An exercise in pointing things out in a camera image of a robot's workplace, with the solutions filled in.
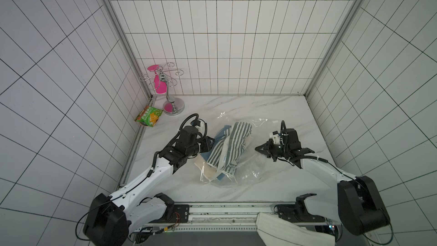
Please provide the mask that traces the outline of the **clear plastic vacuum bag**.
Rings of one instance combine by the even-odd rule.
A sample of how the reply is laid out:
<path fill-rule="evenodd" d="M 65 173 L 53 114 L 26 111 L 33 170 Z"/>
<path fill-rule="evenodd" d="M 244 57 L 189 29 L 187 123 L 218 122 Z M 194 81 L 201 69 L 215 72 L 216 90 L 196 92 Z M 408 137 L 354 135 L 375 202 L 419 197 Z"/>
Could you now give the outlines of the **clear plastic vacuum bag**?
<path fill-rule="evenodd" d="M 194 159 L 200 182 L 215 187 L 240 187 L 260 183 L 273 175 L 271 159 L 256 151 L 279 128 L 276 118 L 235 117 L 227 112 L 208 116 L 208 135 L 213 147 Z"/>

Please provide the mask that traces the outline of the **green white striped towel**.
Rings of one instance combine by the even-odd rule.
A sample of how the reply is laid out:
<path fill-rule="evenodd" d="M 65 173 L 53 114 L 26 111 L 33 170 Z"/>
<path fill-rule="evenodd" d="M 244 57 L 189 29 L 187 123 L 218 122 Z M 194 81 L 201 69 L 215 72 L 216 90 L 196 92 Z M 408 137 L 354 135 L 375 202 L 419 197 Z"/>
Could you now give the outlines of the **green white striped towel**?
<path fill-rule="evenodd" d="M 252 124 L 243 121 L 225 125 L 216 134 L 216 143 L 207 159 L 208 166 L 215 168 L 219 175 L 234 176 L 252 129 Z"/>

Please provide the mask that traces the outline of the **teal and beige towel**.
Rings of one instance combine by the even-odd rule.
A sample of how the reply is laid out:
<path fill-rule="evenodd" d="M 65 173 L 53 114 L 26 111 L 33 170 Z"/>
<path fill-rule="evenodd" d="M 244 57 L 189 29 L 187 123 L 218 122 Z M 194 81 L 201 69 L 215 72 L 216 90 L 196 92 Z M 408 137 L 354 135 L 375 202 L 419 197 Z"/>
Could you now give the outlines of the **teal and beige towel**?
<path fill-rule="evenodd" d="M 203 178 L 213 181 L 221 175 L 234 176 L 241 156 L 240 130 L 237 123 L 224 126 L 214 138 L 212 149 L 194 159 Z"/>

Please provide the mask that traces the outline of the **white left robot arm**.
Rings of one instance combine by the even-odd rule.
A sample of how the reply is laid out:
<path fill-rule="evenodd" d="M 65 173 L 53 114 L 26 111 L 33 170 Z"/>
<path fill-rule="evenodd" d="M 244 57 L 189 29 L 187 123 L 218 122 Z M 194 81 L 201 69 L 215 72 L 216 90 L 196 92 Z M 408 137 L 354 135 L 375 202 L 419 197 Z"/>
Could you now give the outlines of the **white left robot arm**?
<path fill-rule="evenodd" d="M 92 200 L 88 212 L 79 219 L 84 236 L 77 239 L 96 246 L 121 246 L 144 225 L 173 217 L 171 198 L 163 193 L 150 198 L 149 194 L 189 159 L 212 149 L 215 139 L 207 133 L 207 123 L 197 113 L 189 115 L 175 137 L 154 153 L 150 167 L 117 191 Z"/>

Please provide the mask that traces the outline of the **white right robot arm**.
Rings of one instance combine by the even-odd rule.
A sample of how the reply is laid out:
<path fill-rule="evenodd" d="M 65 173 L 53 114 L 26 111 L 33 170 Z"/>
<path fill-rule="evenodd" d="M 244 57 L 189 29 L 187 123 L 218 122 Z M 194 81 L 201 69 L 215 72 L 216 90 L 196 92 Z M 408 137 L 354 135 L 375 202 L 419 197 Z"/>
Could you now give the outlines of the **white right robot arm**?
<path fill-rule="evenodd" d="M 374 181 L 340 170 L 312 149 L 302 147 L 295 129 L 282 126 L 255 150 L 273 161 L 303 169 L 328 186 L 324 192 L 298 196 L 292 205 L 275 205 L 274 211 L 281 219 L 291 223 L 338 222 L 356 236 L 392 226 Z"/>

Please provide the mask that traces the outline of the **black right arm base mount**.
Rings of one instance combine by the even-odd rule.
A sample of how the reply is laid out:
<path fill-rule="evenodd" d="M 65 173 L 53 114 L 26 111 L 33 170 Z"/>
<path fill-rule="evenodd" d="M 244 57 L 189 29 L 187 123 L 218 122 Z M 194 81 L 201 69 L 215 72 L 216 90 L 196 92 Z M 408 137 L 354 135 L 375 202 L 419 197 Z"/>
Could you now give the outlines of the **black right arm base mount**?
<path fill-rule="evenodd" d="M 305 206 L 305 200 L 308 197 L 316 196 L 314 193 L 298 196 L 292 205 L 275 205 L 273 210 L 279 218 L 290 223 L 321 223 L 325 218 L 318 215 L 312 215 Z"/>

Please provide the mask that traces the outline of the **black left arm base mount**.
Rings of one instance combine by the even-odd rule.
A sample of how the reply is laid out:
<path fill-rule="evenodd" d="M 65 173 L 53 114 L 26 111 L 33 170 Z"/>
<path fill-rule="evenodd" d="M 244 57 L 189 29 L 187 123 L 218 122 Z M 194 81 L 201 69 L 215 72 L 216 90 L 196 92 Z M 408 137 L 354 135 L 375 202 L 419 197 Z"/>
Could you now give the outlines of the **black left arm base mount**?
<path fill-rule="evenodd" d="M 153 198 L 146 197 L 138 205 L 140 223 L 187 223 L 190 215 L 190 205 L 179 205 L 165 195 L 159 193 Z"/>

